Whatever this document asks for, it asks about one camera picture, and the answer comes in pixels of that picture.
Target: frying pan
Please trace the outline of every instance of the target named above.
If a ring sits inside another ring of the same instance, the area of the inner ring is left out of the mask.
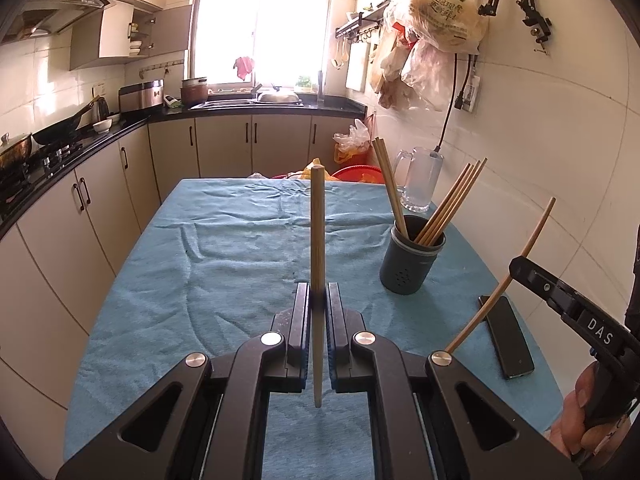
[[[62,119],[51,126],[47,126],[44,130],[40,130],[37,134],[33,134],[33,139],[43,146],[46,144],[52,144],[57,140],[63,139],[64,137],[68,137],[71,133],[75,131],[80,124],[80,118],[87,113],[93,106],[94,103],[100,98],[100,96],[96,96],[88,104],[84,107],[80,108],[74,115],[69,118]]]

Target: blue tablecloth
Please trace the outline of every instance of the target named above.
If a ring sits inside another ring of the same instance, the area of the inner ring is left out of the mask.
[[[424,285],[398,296],[378,279],[393,221],[385,187],[326,184],[326,278],[342,304],[402,350],[441,349],[496,280],[452,226]],[[65,459],[181,358],[233,352],[293,306],[309,280],[309,182],[183,180],[156,213],[116,278],[92,331],[68,410]],[[533,374],[505,381],[482,324],[456,358],[537,430],[561,395],[523,323]],[[371,479],[366,394],[337,395],[324,366],[322,408],[311,373],[301,395],[271,397],[265,480]]]

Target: glass mug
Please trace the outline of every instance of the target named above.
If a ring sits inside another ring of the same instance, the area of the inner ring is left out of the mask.
[[[409,170],[404,186],[398,186],[400,202],[405,209],[416,213],[424,213],[429,208],[433,190],[436,188],[443,156],[433,150],[416,146],[411,153],[402,150],[396,156],[393,172],[396,174],[398,164],[404,158],[410,158]]]

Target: gray utensil holder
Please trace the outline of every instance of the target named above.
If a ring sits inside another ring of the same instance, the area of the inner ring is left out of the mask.
[[[421,216],[404,215],[409,238],[415,238],[427,220]],[[380,282],[396,294],[417,292],[446,241],[447,237],[443,233],[434,246],[424,247],[402,236],[398,226],[394,224],[385,259],[380,267]]]

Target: chopstick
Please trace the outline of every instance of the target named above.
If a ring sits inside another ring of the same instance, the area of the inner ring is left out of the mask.
[[[394,213],[396,219],[396,225],[398,230],[405,238],[409,238],[406,231],[406,223],[404,222],[404,215],[402,214],[402,205],[400,204],[400,198],[398,197],[398,188],[396,187],[396,180],[394,174],[391,171],[391,162],[389,161],[389,155],[386,151],[385,140],[376,137],[373,139],[373,149],[376,150],[376,156],[378,157],[378,163],[380,164],[380,171],[385,179],[386,194],[389,196],[389,202],[391,203],[391,211]]]
[[[324,349],[324,166],[311,167],[311,334],[314,404],[322,406]]]
[[[467,172],[469,171],[469,168],[471,168],[471,164],[467,164],[465,166],[465,169],[462,170],[462,172],[460,173],[460,175],[458,176],[456,181],[453,183],[453,186],[451,186],[451,189],[449,189],[449,192],[447,193],[447,195],[444,197],[444,199],[442,199],[442,202],[440,202],[440,205],[436,209],[435,213],[433,213],[433,215],[431,215],[431,218],[429,218],[429,221],[422,228],[422,230],[418,233],[417,237],[414,238],[414,242],[415,243],[417,243],[417,244],[420,243],[420,239],[424,237],[424,235],[427,233],[427,231],[429,231],[431,229],[431,227],[433,227],[433,224],[435,222],[437,222],[438,217],[440,215],[442,215],[444,210],[447,209],[451,198],[453,197],[453,195],[458,190],[458,186],[460,186],[460,183],[465,178]]]
[[[529,237],[529,240],[527,241],[522,252],[520,253],[520,256],[524,256],[525,258],[529,256],[529,253],[531,252],[531,248],[533,247],[533,244],[536,243],[536,240],[538,240],[538,237],[540,236],[540,232],[542,231],[542,228],[545,226],[546,220],[549,218],[549,215],[551,214],[551,210],[553,209],[553,206],[555,203],[556,203],[556,198],[551,197],[551,200],[549,200],[549,203],[546,205],[545,211],[542,213],[542,216],[538,221],[538,225],[536,225],[536,228],[534,229],[533,233]],[[449,343],[449,345],[446,348],[446,351],[448,353],[451,354],[453,351],[455,351],[456,348],[458,348],[465,341],[465,339],[469,336],[469,334],[473,332],[476,326],[480,324],[480,322],[486,317],[486,315],[489,314],[491,309],[494,307],[494,304],[498,301],[498,298],[500,298],[500,296],[504,294],[504,291],[507,290],[507,287],[511,283],[511,280],[512,280],[511,275],[507,273],[507,275],[502,279],[502,281],[498,284],[498,286],[492,292],[489,299],[486,300],[482,308],[478,310],[476,315],[472,317],[471,321],[469,321],[469,323],[466,324],[466,326],[460,331],[460,333],[455,337],[455,339],[451,343]]]
[[[438,219],[433,231],[429,234],[430,237],[424,237],[423,245],[429,247],[436,243],[444,229],[447,227],[447,225],[449,225],[449,222],[451,222],[453,215],[455,215],[458,212],[458,209],[460,209],[460,206],[464,202],[466,196],[469,194],[469,191],[471,191],[473,185],[476,183],[476,180],[478,180],[478,176],[480,176],[480,173],[482,172],[485,164],[486,157],[482,162],[480,162],[479,160],[476,162],[472,173],[467,175],[465,183],[461,186],[461,189],[456,194],[455,200],[450,202],[450,207],[447,209],[446,214]]]

